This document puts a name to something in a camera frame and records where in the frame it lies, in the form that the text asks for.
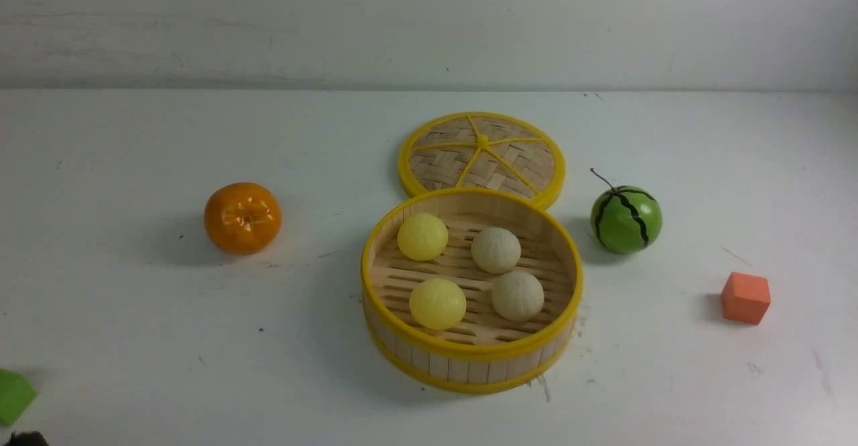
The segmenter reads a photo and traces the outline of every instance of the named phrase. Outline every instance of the green striped ball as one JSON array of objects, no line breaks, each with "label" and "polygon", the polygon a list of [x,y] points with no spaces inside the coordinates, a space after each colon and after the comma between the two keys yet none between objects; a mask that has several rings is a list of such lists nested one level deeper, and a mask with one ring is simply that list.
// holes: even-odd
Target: green striped ball
[{"label": "green striped ball", "polygon": [[639,252],[662,232],[662,208],[634,186],[609,189],[593,204],[591,227],[597,240],[616,254]]}]

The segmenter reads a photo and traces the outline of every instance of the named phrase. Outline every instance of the white wall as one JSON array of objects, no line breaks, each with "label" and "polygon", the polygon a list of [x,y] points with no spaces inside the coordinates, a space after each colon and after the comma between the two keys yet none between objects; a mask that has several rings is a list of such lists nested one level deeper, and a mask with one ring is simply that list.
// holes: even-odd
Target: white wall
[{"label": "white wall", "polygon": [[0,85],[858,91],[858,0],[0,0]]}]

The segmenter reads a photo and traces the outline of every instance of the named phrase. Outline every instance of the bamboo steamer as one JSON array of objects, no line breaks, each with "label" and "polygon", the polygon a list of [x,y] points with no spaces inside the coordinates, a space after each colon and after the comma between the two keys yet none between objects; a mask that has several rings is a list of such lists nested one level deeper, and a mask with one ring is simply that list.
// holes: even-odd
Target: bamboo steamer
[{"label": "bamboo steamer", "polygon": [[496,113],[456,113],[420,126],[399,152],[410,196],[478,187],[518,196],[545,210],[560,196],[566,164],[557,144],[533,125]]},{"label": "bamboo steamer", "polygon": [[[412,262],[396,247],[399,226],[432,213],[450,241],[431,262]],[[482,229],[500,226],[522,244],[517,270],[539,278],[546,302],[527,323],[511,323],[491,306],[491,282],[470,256]],[[583,293],[581,259],[566,230],[530,200],[480,187],[426,192],[390,211],[373,230],[361,259],[363,307],[373,341],[396,367],[438,388],[471,394],[502,391],[545,372],[572,335]],[[408,311],[411,290],[427,278],[458,284],[468,309],[456,327],[420,327]]]}]

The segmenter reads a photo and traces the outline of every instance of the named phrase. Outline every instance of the watermelon stem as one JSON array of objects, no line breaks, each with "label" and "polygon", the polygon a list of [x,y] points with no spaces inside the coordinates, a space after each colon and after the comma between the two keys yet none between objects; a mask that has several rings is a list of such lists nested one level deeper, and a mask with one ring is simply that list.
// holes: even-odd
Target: watermelon stem
[{"label": "watermelon stem", "polygon": [[598,174],[597,172],[595,172],[595,169],[592,169],[592,168],[591,168],[591,173],[593,173],[593,174],[597,175],[597,177],[598,177],[600,180],[605,181],[605,182],[607,183],[607,186],[610,186],[610,187],[611,187],[611,191],[613,191],[613,192],[617,192],[617,189],[616,189],[615,187],[613,187],[613,185],[610,183],[610,181],[608,181],[608,180],[606,180],[605,178],[601,177],[601,175],[600,175],[600,174]]}]

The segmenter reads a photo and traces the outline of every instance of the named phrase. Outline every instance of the yellow rim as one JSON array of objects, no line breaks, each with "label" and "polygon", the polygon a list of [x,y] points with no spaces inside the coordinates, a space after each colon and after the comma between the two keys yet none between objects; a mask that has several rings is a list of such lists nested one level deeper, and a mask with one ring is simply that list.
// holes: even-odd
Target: yellow rim
[{"label": "yellow rim", "polygon": [[492,382],[491,384],[463,384],[460,382],[450,382],[444,381],[443,379],[433,378],[428,375],[426,372],[421,372],[421,370],[417,370],[413,366],[409,366],[405,364],[404,361],[400,360],[392,351],[387,350],[384,346],[383,342],[378,335],[373,330],[373,327],[369,323],[369,318],[367,317],[367,313],[364,312],[364,319],[367,320],[367,328],[370,332],[370,338],[373,339],[378,350],[387,358],[393,366],[396,366],[402,372],[408,374],[414,379],[417,379],[420,382],[428,384],[433,388],[444,389],[447,391],[451,391],[454,393],[463,393],[463,394],[492,394],[499,393],[502,391],[506,391],[508,389],[517,388],[526,382],[533,381],[533,379],[538,378],[539,375],[542,375],[546,370],[550,369],[551,366],[554,366],[554,363],[563,355],[563,352],[566,351],[566,346],[569,344],[569,340],[572,337],[572,334],[575,333],[575,329],[570,331],[569,335],[564,339],[563,344],[560,345],[558,350],[554,352],[549,360],[546,360],[542,366],[537,367],[531,372],[518,376],[518,378],[510,379],[509,381],[503,382]]},{"label": "yellow rim", "polygon": [[[471,159],[470,159],[468,165],[466,165],[466,168],[462,174],[462,177],[464,177],[465,173],[467,173],[467,170],[470,168],[470,165],[476,160],[476,156],[478,156],[480,154],[481,148],[477,143],[477,141],[480,138],[480,132],[477,131],[476,125],[474,124],[474,121],[472,120],[472,118],[479,118],[479,117],[508,120],[509,122],[512,122],[516,125],[520,125],[524,129],[527,129],[528,131],[533,132],[533,134],[536,134],[537,136],[539,136],[539,137],[518,137],[518,138],[512,138],[511,140],[492,141],[492,142],[488,143],[487,150],[495,159],[497,159],[497,161],[500,162],[500,164],[503,167],[506,167],[509,169],[509,171],[512,171],[512,173],[515,174],[515,176],[518,177],[518,179],[522,180],[522,182],[524,184],[526,184],[528,187],[533,189],[534,192],[536,192],[536,196],[534,196],[532,199],[530,199],[531,205],[539,208],[540,210],[546,210],[548,207],[551,207],[551,205],[554,204],[554,201],[557,201],[558,196],[560,196],[560,190],[563,188],[563,181],[566,180],[566,161],[564,161],[563,153],[560,152],[560,148],[557,146],[557,144],[554,143],[554,140],[552,140],[551,137],[548,137],[548,134],[545,134],[544,132],[540,131],[538,128],[534,127],[530,123],[524,122],[521,119],[516,119],[516,118],[511,117],[511,116],[506,116],[503,114],[484,113],[484,112],[455,113],[455,114],[448,114],[447,116],[441,116],[438,119],[433,119],[433,120],[427,122],[426,124],[421,125],[419,128],[417,128],[416,131],[412,132],[411,135],[408,136],[408,139],[405,140],[405,144],[402,144],[402,148],[399,151],[399,160],[397,163],[397,167],[399,168],[399,180],[402,182],[402,187],[405,189],[405,192],[408,193],[408,196],[419,196],[423,193],[428,192],[428,190],[426,190],[426,188],[420,184],[420,181],[417,181],[417,178],[414,177],[414,174],[411,172],[411,167],[410,167],[410,165],[408,165],[408,159],[411,158],[411,153],[413,153],[414,150],[416,150],[416,149],[414,149],[414,143],[416,143],[416,141],[420,138],[420,136],[423,136],[424,134],[426,134],[427,131],[429,131],[429,129],[433,128],[436,125],[441,124],[442,122],[447,122],[448,120],[460,119],[460,118],[468,119],[469,122],[471,123],[472,128],[474,128],[474,132],[476,134],[474,143],[443,143],[443,144],[432,144],[432,146],[425,146],[425,147],[417,148],[417,150],[425,150],[425,149],[441,148],[441,147],[449,147],[449,146],[475,148],[477,150],[477,152],[474,153],[474,156],[471,156]],[[494,144],[503,144],[503,143],[511,143],[511,142],[538,142],[538,141],[542,141],[543,143],[545,143],[546,146],[548,146],[548,149],[551,150],[551,154],[554,155],[554,176],[551,178],[551,182],[548,183],[548,186],[546,186],[545,189],[543,189],[542,191],[537,191],[536,187],[534,187],[533,184],[530,183],[530,181],[528,181],[526,178],[524,178],[524,176],[521,175],[517,169],[512,168],[511,165],[508,164],[508,162],[506,162],[502,158],[499,158],[497,153],[495,153],[493,150],[491,150],[491,146],[494,146]],[[460,179],[459,182],[456,183],[456,186],[460,186],[461,183],[462,183],[462,179]]]},{"label": "yellow rim", "polygon": [[[427,333],[421,332],[420,330],[411,327],[409,324],[404,323],[402,319],[393,315],[392,312],[390,312],[387,307],[383,305],[380,297],[377,296],[375,290],[371,286],[369,262],[370,248],[373,245],[373,242],[376,240],[377,236],[381,233],[381,229],[384,226],[384,223],[387,223],[390,219],[392,219],[392,217],[394,217],[396,213],[399,213],[405,208],[411,207],[411,205],[419,203],[420,201],[425,201],[426,199],[435,199],[448,194],[457,193],[487,194],[518,202],[519,204],[525,205],[525,207],[528,207],[536,213],[542,215],[542,217],[544,217],[545,220],[548,220],[548,222],[551,223],[552,226],[554,226],[554,228],[558,230],[558,232],[560,232],[561,236],[563,236],[564,243],[572,251],[572,256],[575,262],[575,290],[572,293],[572,299],[569,300],[569,305],[566,306],[566,309],[563,311],[562,314],[560,314],[560,317],[558,317],[557,320],[555,320],[553,323],[549,324],[548,327],[545,327],[539,332],[527,336],[524,339],[515,340],[513,342],[508,342],[505,344],[456,344],[454,342],[448,342],[447,340],[435,338]],[[411,344],[418,345],[421,349],[424,349],[426,351],[433,352],[438,355],[444,355],[445,357],[463,360],[503,360],[505,358],[517,357],[517,355],[527,354],[528,352],[535,351],[536,349],[541,348],[543,345],[548,344],[548,342],[553,340],[555,336],[557,336],[557,334],[561,330],[563,330],[563,328],[566,327],[567,324],[569,324],[570,321],[574,320],[583,293],[583,270],[581,266],[581,256],[579,256],[578,249],[575,246],[575,243],[570,238],[569,234],[566,232],[566,229],[564,229],[557,220],[551,217],[551,215],[549,215],[543,210],[540,210],[539,208],[536,208],[532,203],[527,202],[524,199],[512,196],[511,194],[505,192],[497,192],[482,188],[449,188],[444,190],[427,192],[425,194],[421,194],[420,196],[411,198],[409,201],[404,202],[403,204],[390,211],[390,213],[388,213],[380,222],[378,222],[376,227],[373,229],[373,233],[371,233],[369,239],[367,240],[367,244],[365,244],[364,253],[361,256],[361,281],[363,282],[364,287],[364,300],[369,300],[369,305],[371,305],[375,309],[375,311],[377,311],[378,317],[382,321],[383,325],[387,326],[397,336],[401,337],[407,342],[410,342]]]}]

